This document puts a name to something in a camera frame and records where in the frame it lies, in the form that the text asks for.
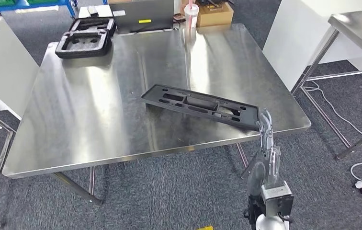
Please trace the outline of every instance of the gray carpet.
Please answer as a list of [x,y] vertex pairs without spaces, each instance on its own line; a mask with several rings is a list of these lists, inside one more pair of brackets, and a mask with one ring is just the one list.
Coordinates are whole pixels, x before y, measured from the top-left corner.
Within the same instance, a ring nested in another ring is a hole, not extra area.
[[[235,23],[244,23],[260,47],[277,12],[278,0],[236,0]],[[80,5],[91,1],[81,1]],[[37,63],[49,42],[57,41],[71,23],[68,11],[3,14]],[[323,65],[318,73],[353,70],[348,62]],[[318,81],[339,113],[362,130],[362,76]],[[343,134],[355,142],[361,136],[337,119],[318,92]],[[306,132],[279,137],[282,177],[295,195],[293,230],[362,229],[362,195],[352,188],[350,167],[362,161],[362,148],[344,161],[332,155],[344,149],[322,117],[302,93],[297,100],[309,116]],[[0,112],[12,126],[18,121]],[[5,132],[0,130],[0,150]],[[248,155],[258,142],[243,144]],[[95,207],[48,176],[0,179],[0,221],[4,229],[249,229],[242,217],[247,205],[243,169],[235,145],[179,153],[97,167],[95,192],[104,200]],[[362,177],[362,166],[355,170]],[[66,172],[86,187],[88,171]]]

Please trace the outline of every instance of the white cable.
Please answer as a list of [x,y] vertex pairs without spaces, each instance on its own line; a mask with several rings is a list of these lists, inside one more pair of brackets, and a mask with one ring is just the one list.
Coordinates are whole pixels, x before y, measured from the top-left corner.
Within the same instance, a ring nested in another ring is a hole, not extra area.
[[[357,132],[359,132],[360,134],[362,134],[362,132],[361,132],[358,128],[356,128],[356,126],[354,126],[350,121],[348,121],[348,120],[346,120],[345,118],[343,118],[343,117],[336,111],[336,109],[335,109],[335,107],[333,107],[332,103],[330,103],[330,101],[326,98],[326,96],[325,96],[323,90],[320,88],[320,86],[319,86],[316,82],[314,82],[314,81],[312,81],[312,83],[314,83],[314,84],[316,85],[316,87],[304,86],[305,90],[308,91],[308,92],[320,91],[320,92],[322,93],[323,99],[325,99],[325,101],[330,105],[330,107],[332,108],[333,112],[335,112],[335,114],[336,114],[340,119],[342,119],[343,121],[345,121],[346,123],[348,123],[349,125],[351,125]],[[353,176],[354,178],[356,178],[356,179],[359,180],[359,181],[362,181],[362,179],[359,178],[359,177],[357,177],[357,176],[354,174],[354,172],[353,172],[354,167],[357,167],[357,166],[359,166],[359,165],[362,165],[362,162],[357,163],[357,164],[354,164],[354,165],[350,168],[350,173],[352,174],[352,176]]]

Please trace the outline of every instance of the laptop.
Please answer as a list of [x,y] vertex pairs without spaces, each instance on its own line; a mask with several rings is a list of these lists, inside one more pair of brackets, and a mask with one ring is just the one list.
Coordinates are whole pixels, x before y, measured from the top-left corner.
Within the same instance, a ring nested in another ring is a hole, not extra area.
[[138,0],[109,6],[120,34],[173,27],[174,0]]

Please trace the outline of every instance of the black plastic tray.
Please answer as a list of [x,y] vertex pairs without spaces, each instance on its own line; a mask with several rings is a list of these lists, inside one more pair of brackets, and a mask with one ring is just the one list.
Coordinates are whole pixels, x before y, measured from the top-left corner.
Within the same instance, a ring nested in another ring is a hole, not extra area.
[[104,56],[112,45],[106,30],[65,32],[56,48],[60,58]]
[[109,36],[115,33],[116,24],[113,17],[98,18],[77,18],[70,26],[69,31],[87,31],[95,32],[98,30],[109,31]]
[[142,101],[239,128],[259,130],[256,125],[259,109],[250,104],[157,84],[142,95]]

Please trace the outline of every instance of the plastic cup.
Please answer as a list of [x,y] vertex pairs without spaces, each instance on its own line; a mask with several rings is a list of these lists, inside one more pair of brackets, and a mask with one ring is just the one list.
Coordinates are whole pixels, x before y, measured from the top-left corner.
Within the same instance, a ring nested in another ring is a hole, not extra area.
[[198,5],[192,4],[192,8],[190,8],[190,6],[187,5],[184,8],[184,12],[185,12],[185,20],[186,20],[187,28],[189,28],[189,25],[191,25],[191,28],[195,28],[196,20],[198,19],[198,12],[199,12]]

